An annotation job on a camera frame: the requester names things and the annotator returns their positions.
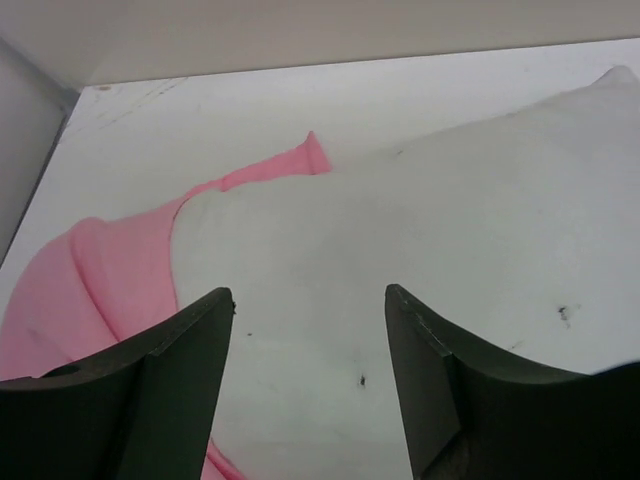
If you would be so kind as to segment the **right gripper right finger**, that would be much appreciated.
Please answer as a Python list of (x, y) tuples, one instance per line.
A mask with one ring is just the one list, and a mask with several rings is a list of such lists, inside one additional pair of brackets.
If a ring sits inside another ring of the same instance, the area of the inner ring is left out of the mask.
[(416, 479), (635, 479), (639, 367), (584, 375), (501, 349), (399, 285), (385, 320)]

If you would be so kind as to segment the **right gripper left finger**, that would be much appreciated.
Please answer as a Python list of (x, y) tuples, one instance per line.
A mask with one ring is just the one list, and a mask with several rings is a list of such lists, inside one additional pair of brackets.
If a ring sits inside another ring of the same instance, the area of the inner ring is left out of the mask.
[(234, 313), (217, 288), (108, 349), (2, 382), (2, 478), (200, 478)]

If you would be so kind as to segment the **pink pillowcase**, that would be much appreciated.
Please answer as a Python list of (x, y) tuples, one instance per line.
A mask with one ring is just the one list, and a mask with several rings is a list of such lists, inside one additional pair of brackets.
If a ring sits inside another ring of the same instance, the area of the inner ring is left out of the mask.
[[(116, 221), (88, 218), (30, 261), (1, 326), (1, 384), (108, 349), (182, 311), (170, 265), (176, 199)], [(198, 479), (239, 471), (208, 439)]]

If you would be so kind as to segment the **white pillow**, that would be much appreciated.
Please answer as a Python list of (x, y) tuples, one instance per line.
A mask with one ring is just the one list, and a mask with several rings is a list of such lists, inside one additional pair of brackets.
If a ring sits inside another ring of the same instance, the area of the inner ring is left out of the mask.
[(555, 367), (638, 358), (638, 78), (615, 67), (328, 174), (198, 194), (170, 262), (180, 306), (236, 302), (212, 437), (242, 474), (407, 479), (388, 285)]

